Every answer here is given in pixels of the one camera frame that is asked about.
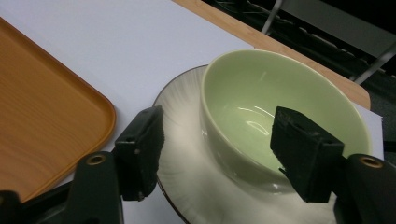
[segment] bowl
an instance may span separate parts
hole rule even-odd
[[[272,192],[291,190],[270,148],[277,106],[305,114],[341,140],[345,157],[371,154],[359,112],[327,78],[289,57],[243,49],[212,61],[201,85],[203,133],[227,176]]]

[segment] white surface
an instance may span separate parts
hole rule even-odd
[[[0,0],[0,16],[113,103],[118,120],[104,150],[173,77],[252,48],[170,0]],[[158,187],[123,206],[125,223],[182,223]]]
[[[382,140],[382,117],[365,109],[360,105],[356,105],[361,116],[366,121],[367,128],[370,131],[372,145],[373,145],[373,156],[381,160],[384,160],[384,144]]]

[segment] bowl rim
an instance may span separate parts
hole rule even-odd
[[[322,82],[326,83],[327,85],[329,85],[331,88],[333,88],[335,91],[337,91],[340,94],[340,97],[343,99],[343,101],[345,102],[345,106],[349,107],[349,110],[353,113],[355,113],[358,116],[359,120],[362,120],[362,127],[363,127],[363,131],[365,133],[366,136],[370,136],[370,131],[367,128],[367,124],[365,123],[364,119],[362,118],[361,114],[359,113],[358,109],[352,104],[352,102],[349,100],[349,98],[347,98],[347,96],[338,88],[336,87],[329,79],[327,79],[325,76],[323,76],[321,73],[319,73],[318,71],[316,71],[315,69],[309,67],[308,65],[306,65],[305,63],[301,63],[295,59],[292,59],[291,57],[288,57],[286,55],[280,54],[280,53],[276,53],[276,52],[272,52],[269,50],[263,50],[263,49],[236,49],[236,50],[232,50],[232,51],[228,51],[226,53],[221,54],[220,56],[216,57],[214,60],[212,60],[210,62],[210,64],[207,66],[206,70],[204,71],[203,77],[202,77],[202,82],[201,82],[201,87],[200,87],[200,104],[201,107],[205,113],[205,116],[207,119],[209,119],[210,124],[213,126],[216,134],[218,134],[221,139],[225,142],[225,144],[227,144],[227,146],[229,148],[231,148],[233,150],[233,152],[236,152],[237,155],[239,155],[239,157],[244,160],[244,161],[248,161],[250,164],[252,164],[253,166],[255,166],[256,168],[259,169],[265,169],[268,171],[273,172],[274,174],[277,175],[282,175],[280,172],[276,172],[273,169],[265,166],[264,164],[260,164],[256,161],[254,161],[254,159],[250,158],[245,152],[237,150],[237,147],[227,138],[227,136],[225,136],[225,134],[221,131],[219,125],[215,122],[214,118],[212,117],[208,105],[207,105],[207,101],[205,98],[205,81],[207,79],[208,76],[208,71],[211,70],[211,68],[214,66],[214,64],[216,64],[216,62],[218,62],[220,59],[232,55],[232,54],[236,54],[236,53],[241,53],[241,52],[254,52],[254,53],[260,53],[260,54],[269,54],[272,56],[276,56],[278,58],[283,58],[286,60],[289,60],[291,63],[300,65],[302,67],[305,67],[306,69],[310,70],[312,72],[312,74],[316,74],[316,76],[318,77],[318,79],[320,79]],[[367,154],[372,155],[373,154],[373,143],[370,137],[366,137],[365,138],[367,141]]]

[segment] saucer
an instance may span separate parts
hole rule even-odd
[[[260,189],[224,173],[200,125],[205,69],[196,67],[174,78],[154,103],[164,110],[159,184],[180,217],[189,223],[336,223],[334,195],[329,203],[305,203],[295,191]]]

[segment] tray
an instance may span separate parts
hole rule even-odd
[[[0,189],[25,202],[53,187],[115,120],[107,98],[0,18]]]

